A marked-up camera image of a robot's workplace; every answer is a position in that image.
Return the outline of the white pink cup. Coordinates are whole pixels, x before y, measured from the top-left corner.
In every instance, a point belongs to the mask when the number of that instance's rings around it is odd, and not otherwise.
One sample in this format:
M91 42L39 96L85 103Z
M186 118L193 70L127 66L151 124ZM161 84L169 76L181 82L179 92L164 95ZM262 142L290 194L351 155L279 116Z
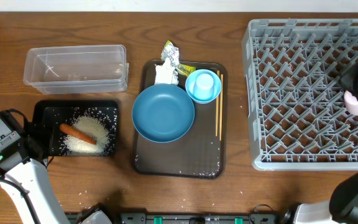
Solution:
M358 100L349 91L344 92L344 105L350 114L358 116Z

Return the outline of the orange carrot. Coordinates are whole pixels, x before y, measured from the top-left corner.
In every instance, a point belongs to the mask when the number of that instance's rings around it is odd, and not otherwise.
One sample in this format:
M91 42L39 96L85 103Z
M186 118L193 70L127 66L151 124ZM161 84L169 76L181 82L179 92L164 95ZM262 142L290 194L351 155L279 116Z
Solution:
M60 131L62 131L63 133L65 133L69 136L73 136L74 138L77 138L81 141L90 143L92 145L96 145L96 141L94 139L92 139L90 136L88 136L84 132L81 132L81 131L75 129L68 124L62 123L60 125Z

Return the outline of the pile of white rice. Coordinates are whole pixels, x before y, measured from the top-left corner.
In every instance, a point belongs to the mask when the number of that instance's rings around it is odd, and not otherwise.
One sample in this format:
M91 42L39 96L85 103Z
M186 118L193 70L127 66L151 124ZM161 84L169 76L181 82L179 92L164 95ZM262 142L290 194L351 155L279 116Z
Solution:
M73 115L63 123L84 132L96 145L81 141L62 131L58 137L60 156L108 156L114 151L117 109L109 107L73 108Z

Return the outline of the dark blue plate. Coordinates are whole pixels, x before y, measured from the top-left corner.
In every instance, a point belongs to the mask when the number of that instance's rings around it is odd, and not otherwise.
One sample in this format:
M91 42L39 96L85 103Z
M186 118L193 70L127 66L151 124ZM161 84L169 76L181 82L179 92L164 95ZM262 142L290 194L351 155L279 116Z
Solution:
M152 85L132 107L136 131L152 142L167 143L183 137L195 119L195 106L186 91L175 85Z

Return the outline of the light blue bowl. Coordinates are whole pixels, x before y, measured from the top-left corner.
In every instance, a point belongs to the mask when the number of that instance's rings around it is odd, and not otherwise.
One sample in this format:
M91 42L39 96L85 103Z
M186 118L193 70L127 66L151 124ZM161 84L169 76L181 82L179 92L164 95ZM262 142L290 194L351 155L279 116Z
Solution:
M210 98L208 101L200 101L193 96L193 87L194 87L196 78L198 75L201 75L202 73L210 74L214 80L214 94L213 94L212 98ZM217 76L217 73L215 73L211 70L199 69L199 70L194 71L187 77L186 82L185 82L185 89L186 89L186 92L189 94L189 96L192 98L192 100L194 102L199 103L199 104L208 104L208 103L214 101L217 98L217 96L220 94L221 79Z

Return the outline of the light blue cup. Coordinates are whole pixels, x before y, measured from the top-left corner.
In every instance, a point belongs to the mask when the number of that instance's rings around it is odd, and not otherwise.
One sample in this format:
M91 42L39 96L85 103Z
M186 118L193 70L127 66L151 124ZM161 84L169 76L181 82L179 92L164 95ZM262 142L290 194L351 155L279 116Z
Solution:
M208 73L198 75L193 87L193 96L200 101L208 101L214 94L214 80Z

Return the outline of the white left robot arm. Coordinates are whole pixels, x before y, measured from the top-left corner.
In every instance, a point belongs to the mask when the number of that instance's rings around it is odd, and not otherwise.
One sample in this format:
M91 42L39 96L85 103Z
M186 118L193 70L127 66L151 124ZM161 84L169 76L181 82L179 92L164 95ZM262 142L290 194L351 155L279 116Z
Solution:
M69 223L52 190L42 149L0 121L0 185L23 223Z

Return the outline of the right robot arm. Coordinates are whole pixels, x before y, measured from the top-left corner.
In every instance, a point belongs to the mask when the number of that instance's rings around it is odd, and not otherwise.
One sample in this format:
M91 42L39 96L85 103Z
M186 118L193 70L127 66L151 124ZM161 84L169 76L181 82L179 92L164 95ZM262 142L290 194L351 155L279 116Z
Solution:
M345 90L346 110L358 115L358 64L341 75L339 84ZM277 223L358 223L358 173L340 183L328 201L299 204Z

